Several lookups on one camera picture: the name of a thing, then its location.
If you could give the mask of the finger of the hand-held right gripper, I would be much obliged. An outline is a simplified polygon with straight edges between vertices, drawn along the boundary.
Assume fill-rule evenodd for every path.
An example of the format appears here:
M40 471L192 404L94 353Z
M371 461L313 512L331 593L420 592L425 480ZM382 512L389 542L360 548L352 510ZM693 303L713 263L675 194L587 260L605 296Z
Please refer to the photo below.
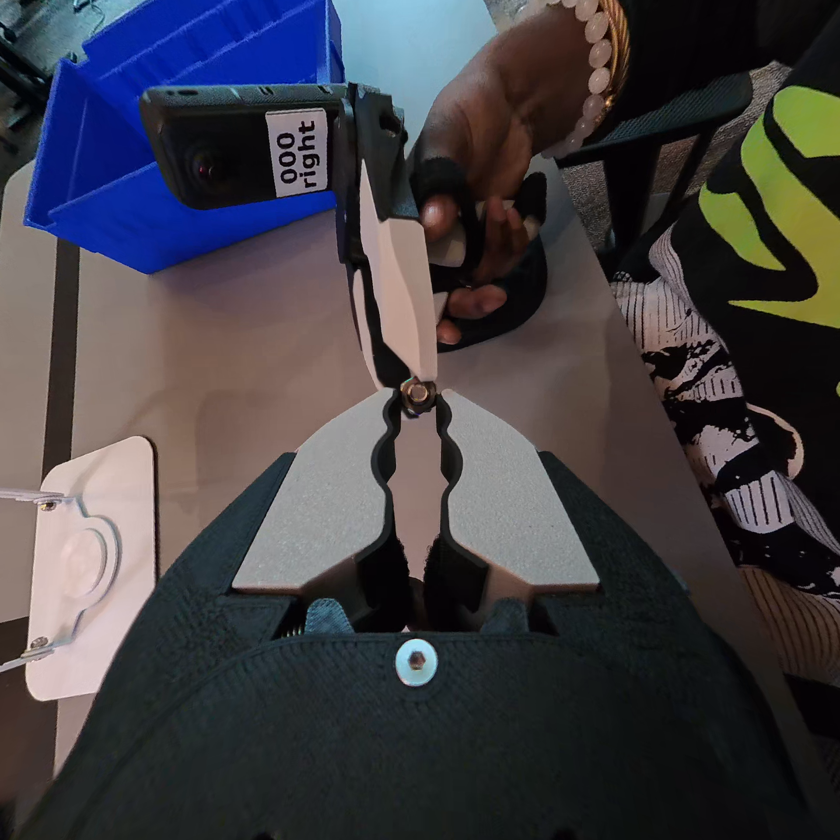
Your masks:
M422 225L412 219L365 217L361 242L371 270L365 303L369 338L365 360L377 386L397 388L405 380L436 382L437 316Z
M403 362L386 344L377 305L370 262L363 257L346 264L353 324L364 363L378 390L398 390L403 383Z

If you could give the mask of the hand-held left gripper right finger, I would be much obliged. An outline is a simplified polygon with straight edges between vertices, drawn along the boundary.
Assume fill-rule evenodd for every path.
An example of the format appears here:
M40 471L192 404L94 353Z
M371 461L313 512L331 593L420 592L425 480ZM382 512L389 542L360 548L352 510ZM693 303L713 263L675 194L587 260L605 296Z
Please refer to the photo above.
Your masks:
M596 592L589 554L535 445L459 394L437 399L447 486L428 555L428 618L484 621L501 600Z

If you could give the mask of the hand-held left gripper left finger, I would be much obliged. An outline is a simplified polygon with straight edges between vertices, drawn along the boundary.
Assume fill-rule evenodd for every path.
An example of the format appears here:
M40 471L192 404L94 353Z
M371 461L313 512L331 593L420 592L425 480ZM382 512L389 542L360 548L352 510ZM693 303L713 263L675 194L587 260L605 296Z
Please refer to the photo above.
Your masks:
M388 486L400 415L398 392L376 392L299 447L234 575L236 592L305 605L330 598L347 617L402 614Z

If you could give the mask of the blue plastic box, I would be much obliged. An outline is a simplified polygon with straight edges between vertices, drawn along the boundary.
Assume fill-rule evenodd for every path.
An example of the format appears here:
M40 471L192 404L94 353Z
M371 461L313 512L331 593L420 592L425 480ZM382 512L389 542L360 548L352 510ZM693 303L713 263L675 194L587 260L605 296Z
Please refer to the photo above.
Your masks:
M342 82L329 1L144 2L56 67L27 226L149 275L333 209L329 193L195 211L164 183L140 120L157 86Z

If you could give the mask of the person's right forearm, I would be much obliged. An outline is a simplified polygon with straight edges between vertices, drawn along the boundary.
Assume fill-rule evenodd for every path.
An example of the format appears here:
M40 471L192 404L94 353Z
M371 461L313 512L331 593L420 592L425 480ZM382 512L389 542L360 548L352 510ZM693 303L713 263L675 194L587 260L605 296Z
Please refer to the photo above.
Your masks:
M607 126L776 61L789 86L839 92L837 1L626 1L626 83Z

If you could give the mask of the person's right hand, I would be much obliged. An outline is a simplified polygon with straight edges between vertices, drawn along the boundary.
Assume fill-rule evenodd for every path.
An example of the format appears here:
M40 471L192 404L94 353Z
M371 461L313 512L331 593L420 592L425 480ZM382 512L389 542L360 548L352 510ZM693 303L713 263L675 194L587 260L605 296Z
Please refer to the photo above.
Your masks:
M621 2L529 2L440 92L413 149L415 173L447 160L462 172L469 208L483 204L484 245L466 287L449 293L437 342L455 344L453 319L482 319L506 301L493 285L529 246L511 200L535 154L583 141L627 78Z

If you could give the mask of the sign on white stand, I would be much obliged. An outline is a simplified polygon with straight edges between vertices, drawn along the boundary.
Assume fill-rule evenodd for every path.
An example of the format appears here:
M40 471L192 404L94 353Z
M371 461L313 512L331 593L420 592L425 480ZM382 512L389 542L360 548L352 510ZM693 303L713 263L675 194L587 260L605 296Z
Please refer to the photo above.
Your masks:
M158 579L154 447L125 438L2 501L35 510L27 640L2 673L39 702L95 695Z

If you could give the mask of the person's black printed shirt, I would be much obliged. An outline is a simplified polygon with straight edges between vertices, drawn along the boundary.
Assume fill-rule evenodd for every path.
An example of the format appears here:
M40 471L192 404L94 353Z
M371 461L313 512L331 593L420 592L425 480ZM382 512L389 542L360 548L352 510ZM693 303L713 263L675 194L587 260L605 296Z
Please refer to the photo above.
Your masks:
M782 87L610 285L783 672L836 689L838 6L781 33Z

